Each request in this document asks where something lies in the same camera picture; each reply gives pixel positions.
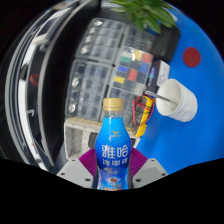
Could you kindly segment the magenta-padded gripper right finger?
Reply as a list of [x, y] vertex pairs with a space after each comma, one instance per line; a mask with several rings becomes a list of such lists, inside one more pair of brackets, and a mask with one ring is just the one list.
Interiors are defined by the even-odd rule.
[[137, 149], [132, 149], [127, 174], [129, 189], [143, 187], [167, 175], [155, 158], [148, 159]]

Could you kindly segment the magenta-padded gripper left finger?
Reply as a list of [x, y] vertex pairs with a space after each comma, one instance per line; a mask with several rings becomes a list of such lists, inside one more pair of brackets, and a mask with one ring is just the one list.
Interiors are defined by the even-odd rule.
[[57, 175], [78, 186], [96, 189], [99, 175], [95, 150], [88, 150], [80, 158], [73, 157]]

